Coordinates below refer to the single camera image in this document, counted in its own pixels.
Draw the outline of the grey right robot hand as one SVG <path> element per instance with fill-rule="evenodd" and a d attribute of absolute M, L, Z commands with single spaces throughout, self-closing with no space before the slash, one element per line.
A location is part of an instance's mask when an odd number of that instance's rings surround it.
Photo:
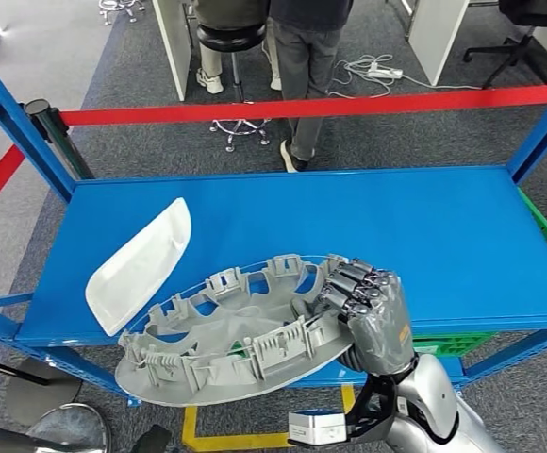
<path fill-rule="evenodd" d="M 362 260 L 341 262 L 324 279 L 315 313 L 333 310 L 352 336 L 337 358 L 357 372 L 394 376 L 412 366 L 415 356 L 410 314 L 401 279 Z"/>

